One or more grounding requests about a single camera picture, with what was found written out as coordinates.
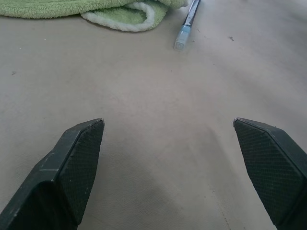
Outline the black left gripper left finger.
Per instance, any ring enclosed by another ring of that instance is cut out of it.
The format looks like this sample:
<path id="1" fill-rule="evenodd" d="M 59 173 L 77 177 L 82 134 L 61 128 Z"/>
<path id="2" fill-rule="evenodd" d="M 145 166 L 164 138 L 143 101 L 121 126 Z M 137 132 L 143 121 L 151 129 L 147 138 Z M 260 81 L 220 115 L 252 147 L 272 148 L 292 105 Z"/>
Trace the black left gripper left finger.
<path id="1" fill-rule="evenodd" d="M 66 130 L 0 213 L 0 230 L 77 230 L 94 184 L 105 123 Z"/>

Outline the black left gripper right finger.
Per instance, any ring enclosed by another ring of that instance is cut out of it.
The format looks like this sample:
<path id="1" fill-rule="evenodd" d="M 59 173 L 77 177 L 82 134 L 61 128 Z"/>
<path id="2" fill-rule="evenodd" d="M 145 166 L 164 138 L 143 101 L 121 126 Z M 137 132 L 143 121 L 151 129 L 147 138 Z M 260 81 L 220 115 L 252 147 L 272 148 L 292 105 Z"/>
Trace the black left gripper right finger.
<path id="1" fill-rule="evenodd" d="M 277 230 L 307 230 L 307 153 L 282 129 L 235 118 L 248 176 Z"/>

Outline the black pen with blue cap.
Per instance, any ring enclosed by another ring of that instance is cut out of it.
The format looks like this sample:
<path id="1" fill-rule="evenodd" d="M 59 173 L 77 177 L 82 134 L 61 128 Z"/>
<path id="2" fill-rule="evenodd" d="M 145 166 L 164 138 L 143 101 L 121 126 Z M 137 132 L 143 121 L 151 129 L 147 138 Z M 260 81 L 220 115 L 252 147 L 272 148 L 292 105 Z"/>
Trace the black pen with blue cap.
<path id="1" fill-rule="evenodd" d="M 183 50 L 191 32 L 191 28 L 196 16 L 196 12 L 198 10 L 199 4 L 201 0 L 193 0 L 192 4 L 190 6 L 189 12 L 185 18 L 184 23 L 182 24 L 178 35 L 176 37 L 175 43 L 174 43 L 174 49 L 175 50 Z"/>

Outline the green fluffy towel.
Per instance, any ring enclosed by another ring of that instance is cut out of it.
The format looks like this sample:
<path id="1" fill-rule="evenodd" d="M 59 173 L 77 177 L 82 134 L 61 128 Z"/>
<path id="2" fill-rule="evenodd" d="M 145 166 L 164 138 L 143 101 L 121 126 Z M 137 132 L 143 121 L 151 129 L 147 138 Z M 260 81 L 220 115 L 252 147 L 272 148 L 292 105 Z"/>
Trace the green fluffy towel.
<path id="1" fill-rule="evenodd" d="M 0 0 L 0 16 L 50 19 L 75 14 L 89 22 L 124 32 L 155 28 L 169 9 L 189 0 Z"/>

